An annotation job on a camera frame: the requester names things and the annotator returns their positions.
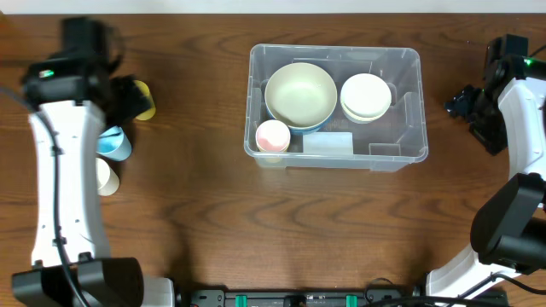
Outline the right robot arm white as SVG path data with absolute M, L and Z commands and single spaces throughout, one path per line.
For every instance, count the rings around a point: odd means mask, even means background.
M 507 183 L 477 212 L 470 243 L 431 271 L 424 293 L 463 305 L 500 281 L 515 281 L 545 267 L 545 222 L 534 216 L 545 204 L 545 83 L 513 79 L 498 108 L 506 126 Z

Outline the yellow cup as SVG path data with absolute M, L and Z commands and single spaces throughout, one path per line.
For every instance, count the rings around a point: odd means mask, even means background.
M 281 149 L 266 150 L 265 148 L 258 148 L 259 156 L 257 161 L 260 164 L 279 164 L 284 160 L 284 154 L 287 152 L 287 147 Z
M 136 116 L 136 119 L 140 121 L 150 120 L 156 114 L 156 106 L 151 95 L 150 88 L 141 80 L 135 80 L 134 84 L 140 90 L 142 94 L 142 102 L 145 102 L 145 106 L 147 107 L 145 111 L 142 111 Z

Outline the large beige bowl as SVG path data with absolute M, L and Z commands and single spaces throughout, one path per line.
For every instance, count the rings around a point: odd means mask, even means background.
M 295 62 L 272 74 L 264 90 L 269 114 L 285 125 L 307 128 L 334 113 L 338 92 L 332 77 L 317 65 Z

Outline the yellow bowl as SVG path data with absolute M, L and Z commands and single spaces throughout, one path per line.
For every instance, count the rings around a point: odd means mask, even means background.
M 379 119 L 380 117 L 382 117 L 382 115 L 379 115 L 379 116 L 375 116 L 375 117 L 368 117 L 368 118 L 365 118 L 365 117 L 359 117 L 353 113 L 351 113 L 350 111 L 347 111 L 345 110 L 344 108 L 342 109 L 343 111 L 343 114 L 351 121 L 351 122 L 354 122 L 354 123 L 357 123 L 357 124 L 368 124 L 368 123 L 371 123 L 373 121 L 376 121 L 377 119 Z

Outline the cream white cup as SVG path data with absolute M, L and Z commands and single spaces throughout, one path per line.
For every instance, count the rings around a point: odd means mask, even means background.
M 100 196 L 110 196 L 119 189 L 118 175 L 105 160 L 100 158 L 96 158 L 96 177 L 97 192 Z

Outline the white bowl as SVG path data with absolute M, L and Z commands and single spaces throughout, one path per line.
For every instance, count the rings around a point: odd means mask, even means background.
M 383 116 L 391 103 L 392 93 L 387 83 L 370 73 L 351 76 L 340 91 L 342 109 L 359 117 Z

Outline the light blue cup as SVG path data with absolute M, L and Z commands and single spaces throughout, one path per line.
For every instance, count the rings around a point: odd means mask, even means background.
M 130 157 L 132 146 L 123 129 L 114 126 L 99 135 L 96 152 L 114 161 L 123 161 Z

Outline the pink cup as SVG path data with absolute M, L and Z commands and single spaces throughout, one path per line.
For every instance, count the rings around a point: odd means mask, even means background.
M 276 119 L 264 121 L 256 130 L 255 141 L 261 152 L 284 152 L 290 145 L 290 129 Z

